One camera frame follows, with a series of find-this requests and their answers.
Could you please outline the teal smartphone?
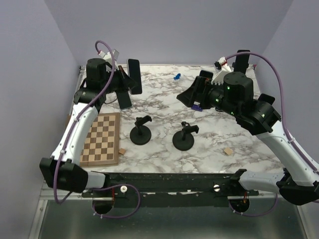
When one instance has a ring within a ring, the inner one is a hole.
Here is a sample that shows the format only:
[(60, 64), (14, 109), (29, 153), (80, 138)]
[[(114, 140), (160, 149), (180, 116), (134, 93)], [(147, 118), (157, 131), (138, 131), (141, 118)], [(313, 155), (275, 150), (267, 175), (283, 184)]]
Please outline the teal smartphone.
[(121, 110), (126, 110), (132, 107), (132, 102), (127, 91), (118, 92), (117, 99)]

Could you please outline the black round-base phone stand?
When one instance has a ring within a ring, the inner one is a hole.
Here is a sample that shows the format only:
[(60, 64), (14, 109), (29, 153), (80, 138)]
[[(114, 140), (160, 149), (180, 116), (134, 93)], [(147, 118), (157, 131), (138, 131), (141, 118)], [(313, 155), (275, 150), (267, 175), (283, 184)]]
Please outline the black round-base phone stand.
[(152, 136), (151, 130), (144, 125), (147, 122), (152, 122), (152, 118), (149, 115), (136, 117), (135, 127), (130, 132), (130, 139), (133, 144), (145, 145), (150, 141)]

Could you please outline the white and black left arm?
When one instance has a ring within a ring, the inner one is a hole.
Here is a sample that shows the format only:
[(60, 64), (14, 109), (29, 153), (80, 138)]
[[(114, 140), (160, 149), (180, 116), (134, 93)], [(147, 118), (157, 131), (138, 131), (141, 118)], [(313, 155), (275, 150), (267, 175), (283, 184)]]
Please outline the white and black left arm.
[(81, 193), (93, 188), (98, 196), (110, 193), (103, 173), (80, 167), (80, 155), (93, 121), (106, 95), (125, 92), (136, 86), (123, 68), (112, 59), (92, 58), (86, 64), (86, 78), (74, 94), (71, 118), (62, 139), (49, 158), (42, 158), (40, 171), (48, 187)]

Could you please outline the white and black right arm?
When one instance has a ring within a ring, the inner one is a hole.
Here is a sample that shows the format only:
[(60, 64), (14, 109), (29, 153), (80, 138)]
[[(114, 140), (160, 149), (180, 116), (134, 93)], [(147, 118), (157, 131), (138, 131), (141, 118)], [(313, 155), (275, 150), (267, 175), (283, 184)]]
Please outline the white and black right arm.
[(318, 200), (318, 173), (303, 161), (303, 152), (294, 148), (295, 142), (284, 131), (283, 118), (272, 106), (275, 99), (265, 94), (254, 99), (252, 79), (241, 72), (230, 72), (222, 84), (216, 84), (197, 76), (176, 98), (189, 108), (198, 102), (204, 110), (216, 108), (235, 117), (237, 124), (267, 145), (284, 165), (280, 174), (244, 170), (229, 183), (233, 194), (241, 195), (246, 190), (273, 192), (294, 205)]

